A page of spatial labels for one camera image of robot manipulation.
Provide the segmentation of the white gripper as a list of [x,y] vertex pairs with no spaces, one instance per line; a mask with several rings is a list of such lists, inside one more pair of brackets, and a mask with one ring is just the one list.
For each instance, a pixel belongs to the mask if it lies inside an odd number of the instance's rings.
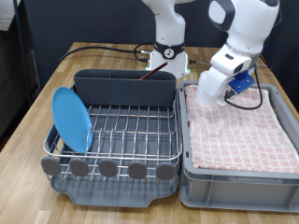
[[211,67],[208,71],[200,75],[199,90],[209,97],[219,96],[231,78],[231,76],[221,72],[215,67]]

